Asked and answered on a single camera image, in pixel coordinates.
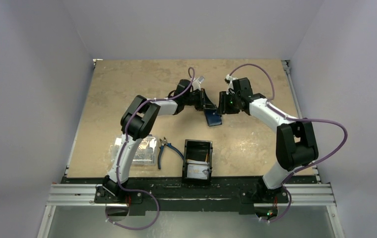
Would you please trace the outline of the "blue leather card holder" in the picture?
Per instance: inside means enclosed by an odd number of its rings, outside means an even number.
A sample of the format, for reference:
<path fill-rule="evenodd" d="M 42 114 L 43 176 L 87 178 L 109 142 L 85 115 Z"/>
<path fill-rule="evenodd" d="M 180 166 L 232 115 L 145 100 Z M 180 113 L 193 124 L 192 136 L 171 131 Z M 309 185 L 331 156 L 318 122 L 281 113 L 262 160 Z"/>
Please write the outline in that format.
<path fill-rule="evenodd" d="M 205 109 L 204 115 L 209 127 L 222 125 L 221 115 L 218 114 L 216 109 Z"/>

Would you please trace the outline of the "black plastic card box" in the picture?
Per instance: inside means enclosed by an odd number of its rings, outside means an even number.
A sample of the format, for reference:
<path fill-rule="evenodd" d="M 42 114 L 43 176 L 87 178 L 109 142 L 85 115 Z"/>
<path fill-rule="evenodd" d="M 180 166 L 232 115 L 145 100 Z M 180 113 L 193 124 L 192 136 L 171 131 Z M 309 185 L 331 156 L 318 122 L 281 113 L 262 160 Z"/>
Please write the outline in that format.
<path fill-rule="evenodd" d="M 182 183 L 209 186 L 212 175 L 213 142 L 185 140 Z"/>

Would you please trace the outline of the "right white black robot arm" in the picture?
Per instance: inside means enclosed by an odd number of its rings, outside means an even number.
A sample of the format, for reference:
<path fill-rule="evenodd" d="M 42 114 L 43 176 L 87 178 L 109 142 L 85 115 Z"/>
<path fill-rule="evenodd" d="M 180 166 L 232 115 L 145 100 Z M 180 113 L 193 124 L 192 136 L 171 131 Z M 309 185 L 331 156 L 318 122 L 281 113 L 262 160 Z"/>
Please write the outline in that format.
<path fill-rule="evenodd" d="M 272 202 L 296 169 L 309 165 L 318 157 L 318 148 L 311 122 L 297 118 L 275 107 L 260 93 L 253 93 L 248 78 L 227 75 L 226 91 L 219 94 L 218 114 L 244 112 L 265 123 L 276 134 L 276 162 L 258 179 L 255 189 L 243 191 L 248 202 Z"/>

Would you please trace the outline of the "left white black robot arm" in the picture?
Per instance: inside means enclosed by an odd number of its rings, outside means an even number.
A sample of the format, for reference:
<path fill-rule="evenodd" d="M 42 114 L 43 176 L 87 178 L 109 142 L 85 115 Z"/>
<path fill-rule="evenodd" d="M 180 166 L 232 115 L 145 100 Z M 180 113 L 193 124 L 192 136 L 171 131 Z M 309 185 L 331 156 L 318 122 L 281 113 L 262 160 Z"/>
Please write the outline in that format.
<path fill-rule="evenodd" d="M 203 111 L 205 91 L 201 87 L 204 77 L 182 79 L 176 90 L 165 98 L 147 99 L 137 95 L 121 119 L 122 140 L 112 168 L 96 188 L 95 203 L 130 203 L 150 192 L 141 188 L 128 188 L 129 172 L 137 149 L 146 138 L 158 116 L 177 115 L 186 106 Z"/>

